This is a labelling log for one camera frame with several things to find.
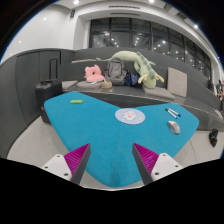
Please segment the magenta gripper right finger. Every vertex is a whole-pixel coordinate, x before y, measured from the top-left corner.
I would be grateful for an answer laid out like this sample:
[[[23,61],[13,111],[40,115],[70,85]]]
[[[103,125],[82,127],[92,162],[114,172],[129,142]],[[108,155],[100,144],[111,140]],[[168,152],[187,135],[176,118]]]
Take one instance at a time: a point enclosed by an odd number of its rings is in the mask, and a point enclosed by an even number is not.
[[[151,183],[153,181],[151,173],[159,155],[137,143],[132,145],[132,154],[137,164],[143,184],[147,185]]]

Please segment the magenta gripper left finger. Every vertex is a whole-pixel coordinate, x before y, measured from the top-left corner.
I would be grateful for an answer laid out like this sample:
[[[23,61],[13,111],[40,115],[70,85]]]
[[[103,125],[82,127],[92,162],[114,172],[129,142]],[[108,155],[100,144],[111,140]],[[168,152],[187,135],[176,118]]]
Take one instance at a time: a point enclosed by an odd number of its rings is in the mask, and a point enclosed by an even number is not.
[[[85,144],[64,156],[72,173],[71,182],[79,185],[91,154],[90,144]]]

